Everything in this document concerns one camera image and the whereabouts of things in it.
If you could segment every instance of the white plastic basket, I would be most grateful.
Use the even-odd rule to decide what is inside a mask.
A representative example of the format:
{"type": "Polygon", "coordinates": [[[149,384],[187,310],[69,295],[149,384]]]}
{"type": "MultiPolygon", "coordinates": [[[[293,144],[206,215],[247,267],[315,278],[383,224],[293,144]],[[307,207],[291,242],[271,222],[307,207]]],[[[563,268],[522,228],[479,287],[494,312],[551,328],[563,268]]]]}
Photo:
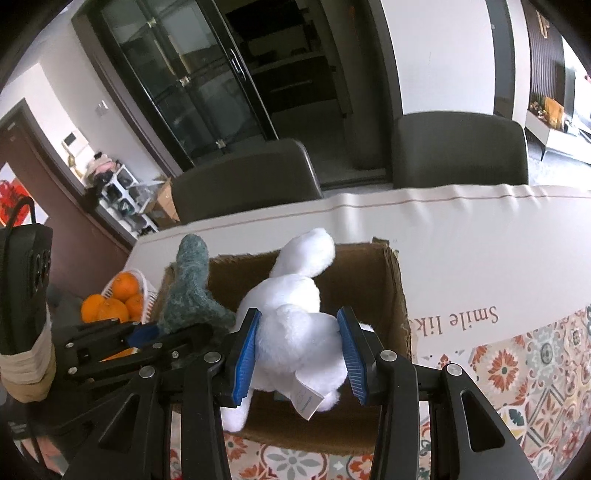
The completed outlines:
{"type": "MultiPolygon", "coordinates": [[[[147,280],[145,275],[139,270],[132,268],[130,270],[123,270],[123,272],[131,273],[135,278],[138,279],[139,287],[142,291],[142,295],[144,296],[144,308],[142,309],[141,322],[149,323],[150,316],[152,315],[152,308],[154,308],[154,302],[156,301],[158,292],[156,291],[154,286],[147,280]]],[[[111,286],[116,277],[117,275],[111,278],[110,282],[107,283],[107,286],[102,291],[101,295],[104,296],[104,298],[109,299],[112,297],[113,291],[111,289],[111,286]]]]}

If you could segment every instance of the gray chair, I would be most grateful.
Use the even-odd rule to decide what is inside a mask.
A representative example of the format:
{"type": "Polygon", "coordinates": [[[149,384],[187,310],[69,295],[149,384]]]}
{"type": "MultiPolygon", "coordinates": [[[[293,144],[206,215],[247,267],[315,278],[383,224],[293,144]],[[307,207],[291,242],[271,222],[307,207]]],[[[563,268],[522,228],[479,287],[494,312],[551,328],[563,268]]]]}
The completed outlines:
{"type": "Polygon", "coordinates": [[[289,138],[197,166],[173,179],[172,194],[183,224],[322,198],[304,145],[289,138]]]}
{"type": "Polygon", "coordinates": [[[394,188],[528,183],[521,126],[468,112],[403,115],[392,133],[394,188]]]}

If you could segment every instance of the glass door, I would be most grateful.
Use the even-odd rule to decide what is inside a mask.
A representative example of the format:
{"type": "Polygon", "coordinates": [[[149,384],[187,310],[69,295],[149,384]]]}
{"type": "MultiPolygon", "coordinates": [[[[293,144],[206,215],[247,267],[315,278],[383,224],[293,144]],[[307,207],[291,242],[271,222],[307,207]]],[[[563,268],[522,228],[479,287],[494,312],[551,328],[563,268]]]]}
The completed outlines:
{"type": "Polygon", "coordinates": [[[134,98],[147,100],[172,134],[184,170],[277,138],[211,0],[109,0],[91,20],[119,50],[132,75],[120,73],[136,84],[130,91],[141,85],[144,98],[134,98]]]}

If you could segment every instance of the teal stuffed toy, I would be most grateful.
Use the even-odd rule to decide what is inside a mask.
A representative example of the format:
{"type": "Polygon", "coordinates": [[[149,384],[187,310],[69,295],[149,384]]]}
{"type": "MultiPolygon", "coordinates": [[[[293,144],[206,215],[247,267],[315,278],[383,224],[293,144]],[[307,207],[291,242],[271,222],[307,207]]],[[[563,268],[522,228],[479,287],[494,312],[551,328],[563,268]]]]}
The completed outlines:
{"type": "Polygon", "coordinates": [[[176,277],[170,286],[160,318],[161,333],[208,323],[216,344],[234,326],[236,315],[216,302],[207,289],[209,252],[200,236],[192,233],[182,240],[177,252],[176,277]]]}

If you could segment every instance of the floral tile pattern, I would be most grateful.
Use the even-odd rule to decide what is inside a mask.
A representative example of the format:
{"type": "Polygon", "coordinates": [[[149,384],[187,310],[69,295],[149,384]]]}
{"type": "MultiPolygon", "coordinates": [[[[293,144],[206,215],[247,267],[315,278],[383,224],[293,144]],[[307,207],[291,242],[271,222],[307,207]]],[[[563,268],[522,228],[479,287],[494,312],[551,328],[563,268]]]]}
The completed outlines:
{"type": "MultiPolygon", "coordinates": [[[[512,339],[422,361],[433,368],[455,362],[466,370],[540,480],[556,480],[591,433],[591,306],[512,339]]],[[[179,448],[171,443],[173,479],[181,478],[179,448]]],[[[369,480],[373,459],[279,449],[232,435],[226,435],[226,450],[234,480],[369,480]]],[[[419,480],[429,479],[430,461],[425,417],[419,480]]]]}

